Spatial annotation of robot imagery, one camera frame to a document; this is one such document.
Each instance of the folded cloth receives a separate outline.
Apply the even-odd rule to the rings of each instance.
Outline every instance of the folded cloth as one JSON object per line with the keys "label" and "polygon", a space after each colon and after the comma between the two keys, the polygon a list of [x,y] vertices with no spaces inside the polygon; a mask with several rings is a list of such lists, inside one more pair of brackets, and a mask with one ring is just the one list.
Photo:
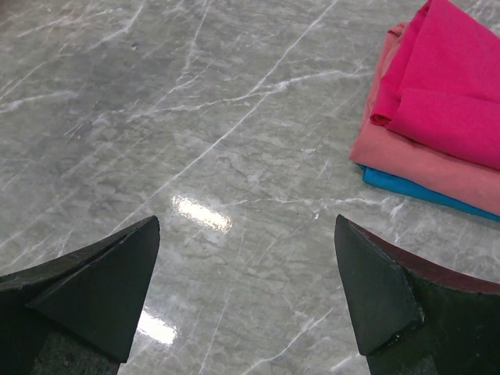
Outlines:
{"label": "folded cloth", "polygon": [[446,205],[454,209],[459,209],[465,213],[472,213],[473,215],[478,215],[485,217],[490,220],[500,221],[500,216],[496,216],[492,213],[486,212],[483,209],[477,209],[471,205],[467,205],[456,199],[447,197],[446,195],[439,194],[435,191],[426,189],[410,180],[405,180],[404,178],[393,176],[392,174],[382,172],[380,170],[374,170],[366,166],[362,166],[362,180],[367,184],[382,188],[385,190],[392,191],[394,193],[409,195],[410,197],[422,199],[424,201],[437,203],[439,205]]}
{"label": "folded cloth", "polygon": [[373,106],[377,125],[500,170],[500,38],[448,0],[408,25]]}
{"label": "folded cloth", "polygon": [[390,29],[366,100],[359,136],[349,158],[500,216],[500,172],[436,152],[370,122],[380,78],[398,51],[405,24]]}

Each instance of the gray marble countertop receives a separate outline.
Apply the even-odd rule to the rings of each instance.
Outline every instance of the gray marble countertop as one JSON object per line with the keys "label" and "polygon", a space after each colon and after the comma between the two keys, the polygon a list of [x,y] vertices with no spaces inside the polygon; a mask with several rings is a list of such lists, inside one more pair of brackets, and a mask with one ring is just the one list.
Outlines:
{"label": "gray marble countertop", "polygon": [[[459,0],[500,32],[500,3]],[[500,281],[500,226],[348,161],[384,33],[423,0],[2,0],[0,274],[156,214],[132,374],[368,374],[337,214]]]}

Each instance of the folded towel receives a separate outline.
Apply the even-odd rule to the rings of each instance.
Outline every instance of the folded towel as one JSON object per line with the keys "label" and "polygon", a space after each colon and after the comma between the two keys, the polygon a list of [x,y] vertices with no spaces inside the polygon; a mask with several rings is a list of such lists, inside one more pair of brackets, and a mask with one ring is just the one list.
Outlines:
{"label": "folded towel", "polygon": [[448,0],[429,0],[382,77],[371,120],[500,170],[499,60],[500,38]]}
{"label": "folded towel", "polygon": [[394,193],[409,195],[410,197],[422,199],[424,201],[437,203],[439,205],[446,205],[454,209],[459,209],[465,213],[472,213],[485,217],[490,220],[500,221],[500,216],[493,215],[483,209],[477,209],[471,205],[467,205],[456,199],[447,197],[446,195],[439,194],[435,191],[426,189],[412,181],[405,180],[404,178],[393,176],[392,174],[385,173],[379,170],[374,170],[366,166],[362,166],[362,180],[367,184],[392,191]]}
{"label": "folded towel", "polygon": [[362,127],[349,157],[355,163],[405,178],[500,216],[500,172],[436,152],[370,122],[380,79],[398,51],[405,26],[401,23],[386,35],[366,100]]}

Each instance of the stack of folded cloth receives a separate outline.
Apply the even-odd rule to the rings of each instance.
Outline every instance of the stack of folded cloth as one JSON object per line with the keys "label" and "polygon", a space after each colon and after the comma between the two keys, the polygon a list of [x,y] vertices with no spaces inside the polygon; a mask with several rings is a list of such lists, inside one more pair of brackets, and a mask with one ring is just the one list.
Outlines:
{"label": "stack of folded cloth", "polygon": [[391,28],[350,159],[368,184],[500,221],[500,39],[448,0]]}

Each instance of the folded clothing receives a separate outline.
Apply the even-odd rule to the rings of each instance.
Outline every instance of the folded clothing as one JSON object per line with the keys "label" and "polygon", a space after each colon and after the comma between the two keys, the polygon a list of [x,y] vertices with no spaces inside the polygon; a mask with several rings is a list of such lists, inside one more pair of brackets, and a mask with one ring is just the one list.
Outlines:
{"label": "folded clothing", "polygon": [[406,25],[400,23],[386,35],[349,158],[500,216],[500,172],[437,152],[370,122],[380,79],[398,51]]}
{"label": "folded clothing", "polygon": [[464,202],[439,194],[436,191],[426,189],[425,187],[415,184],[410,180],[405,180],[404,178],[393,176],[392,174],[366,166],[362,166],[362,169],[362,180],[367,184],[376,186],[377,188],[408,195],[410,197],[437,203],[439,205],[446,205],[454,209],[459,209],[465,213],[472,213],[473,215],[482,216],[490,220],[500,221],[500,216],[486,212],[483,209],[477,209],[476,207],[467,205]]}
{"label": "folded clothing", "polygon": [[415,15],[380,82],[374,124],[500,170],[500,38],[448,0]]}

